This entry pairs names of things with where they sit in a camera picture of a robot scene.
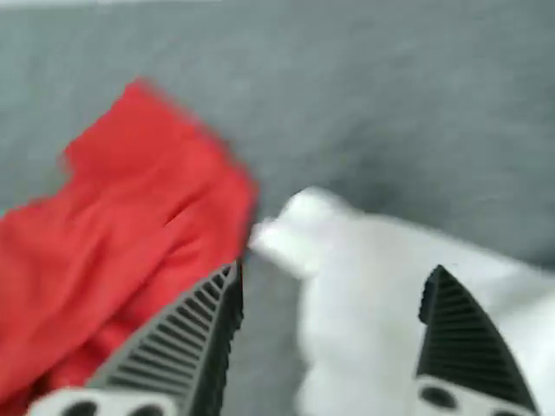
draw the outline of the gray fabric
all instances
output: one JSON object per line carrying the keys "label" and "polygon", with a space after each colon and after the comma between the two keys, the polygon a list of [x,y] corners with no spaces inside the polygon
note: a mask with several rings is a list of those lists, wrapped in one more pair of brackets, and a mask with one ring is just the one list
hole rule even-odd
{"label": "gray fabric", "polygon": [[[223,0],[0,12],[0,209],[151,77],[218,129],[260,213],[324,185],[354,205],[551,264],[555,3]],[[226,414],[291,410],[295,283],[249,265]]]}

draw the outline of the ridged black plastic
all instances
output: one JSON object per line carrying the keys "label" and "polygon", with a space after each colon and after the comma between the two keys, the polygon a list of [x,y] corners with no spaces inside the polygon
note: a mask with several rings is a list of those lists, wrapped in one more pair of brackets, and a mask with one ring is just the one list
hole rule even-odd
{"label": "ridged black plastic", "polygon": [[216,416],[231,341],[243,319],[240,263],[195,285],[137,331],[88,387],[165,393],[181,416]]}
{"label": "ridged black plastic", "polygon": [[427,374],[536,412],[519,368],[486,312],[443,267],[426,281],[428,325],[417,374]]}

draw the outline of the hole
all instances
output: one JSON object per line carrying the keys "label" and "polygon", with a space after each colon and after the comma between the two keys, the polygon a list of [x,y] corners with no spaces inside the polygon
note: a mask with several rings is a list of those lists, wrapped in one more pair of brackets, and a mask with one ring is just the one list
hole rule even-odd
{"label": "hole", "polygon": [[212,282],[206,282],[203,287],[215,301],[219,300],[219,292],[216,290],[216,288],[214,288]]}
{"label": "hole", "polygon": [[160,360],[150,360],[135,353],[131,354],[129,358],[131,362],[138,362],[139,364],[142,364],[144,366],[159,368],[162,371],[167,371],[168,373],[175,375],[181,375],[189,379],[193,377],[190,372],[186,372],[183,368],[179,368],[177,366],[169,366],[167,363],[161,362]]}
{"label": "hole", "polygon": [[442,409],[455,410],[457,408],[457,402],[454,396],[443,388],[424,387],[420,391],[420,397],[429,404]]}
{"label": "hole", "polygon": [[162,338],[159,335],[152,335],[151,336],[152,341],[159,343],[162,347],[168,348],[170,350],[173,350],[177,353],[179,353],[180,355],[183,356],[183,358],[188,357],[188,358],[193,358],[194,360],[199,360],[199,356],[194,354],[193,352],[184,349],[183,347],[181,347],[180,345],[176,345],[174,342],[170,342],[168,340],[165,340],[164,338]]}
{"label": "hole", "polygon": [[160,406],[147,405],[133,410],[129,416],[164,416],[164,411]]}
{"label": "hole", "polygon": [[216,286],[218,286],[220,289],[224,287],[224,278],[222,277],[222,275],[214,276],[213,280],[214,283],[216,283]]}
{"label": "hole", "polygon": [[141,345],[140,346],[140,353],[147,354],[150,356],[155,357],[156,360],[164,360],[168,361],[168,364],[175,365],[178,364],[180,366],[195,369],[195,365],[188,360],[185,360],[183,357],[179,355],[176,357],[175,355],[169,354],[168,352],[161,351],[159,348],[155,348],[148,345]]}
{"label": "hole", "polygon": [[497,412],[493,412],[492,416],[519,416],[515,412],[511,412],[510,410],[498,410]]}
{"label": "hole", "polygon": [[199,316],[202,316],[207,321],[212,322],[212,316],[206,310],[204,310],[198,303],[196,303],[193,299],[191,298],[186,299],[185,305],[191,308],[191,310],[194,313],[199,314]]}
{"label": "hole", "polygon": [[[210,327],[208,325],[206,325],[204,322],[202,322],[196,315],[189,312],[189,310],[187,310],[187,309],[185,309],[181,306],[179,306],[176,310],[177,310],[178,314],[180,314],[181,316],[183,316],[187,320],[193,322],[195,325],[198,325],[199,327],[201,327],[205,331],[210,329]],[[168,317],[168,320],[171,323],[176,323],[178,321],[178,319],[175,316],[171,316],[171,315]]]}
{"label": "hole", "polygon": [[[182,329],[185,334],[195,336],[196,338],[199,338],[202,341],[205,339],[205,337],[199,331],[195,331],[194,329],[192,329],[191,327],[189,327],[183,322],[180,322],[180,325],[178,326],[178,328]],[[186,338],[185,336],[177,332],[175,329],[170,328],[169,326],[163,323],[159,325],[158,329],[163,334],[169,335],[172,338],[174,338],[174,340],[178,341],[181,344],[181,347],[183,348],[185,348],[185,345],[186,345],[188,348],[190,347],[193,349],[197,349],[199,351],[202,350],[202,346],[200,346],[198,343]]]}
{"label": "hole", "polygon": [[130,378],[133,378],[133,376],[136,375],[137,377],[144,377],[147,380],[159,381],[164,384],[176,384],[176,385],[182,384],[183,387],[190,387],[185,382],[180,382],[178,380],[165,377],[164,375],[157,374],[154,372],[155,370],[147,371],[147,370],[132,367],[132,366],[121,366],[118,369],[118,371],[120,371],[121,374],[123,374],[124,376],[129,376]]}
{"label": "hole", "polygon": [[206,293],[203,293],[200,290],[197,290],[196,292],[194,292],[194,295],[197,296],[197,299],[199,299],[202,302],[202,304],[207,306],[212,312],[216,310],[216,303],[208,299],[208,296],[206,296]]}
{"label": "hole", "polygon": [[68,407],[62,416],[95,416],[98,406],[90,400],[78,401]]}

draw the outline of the white fabric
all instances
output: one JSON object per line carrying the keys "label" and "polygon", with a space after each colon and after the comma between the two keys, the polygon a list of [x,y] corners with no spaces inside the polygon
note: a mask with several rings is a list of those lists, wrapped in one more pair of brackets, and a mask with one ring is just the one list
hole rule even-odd
{"label": "white fabric", "polygon": [[545,415],[555,415],[555,280],[532,266],[309,188],[250,246],[303,280],[298,340],[306,416],[404,416],[424,326],[423,284],[442,264],[510,346]]}

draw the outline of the red cloth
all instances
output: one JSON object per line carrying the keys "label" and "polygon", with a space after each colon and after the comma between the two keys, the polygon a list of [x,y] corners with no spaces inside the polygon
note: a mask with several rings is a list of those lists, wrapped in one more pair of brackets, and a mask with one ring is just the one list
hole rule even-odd
{"label": "red cloth", "polygon": [[150,316],[244,247],[255,189],[146,83],[65,151],[72,177],[0,221],[0,415],[81,385]]}

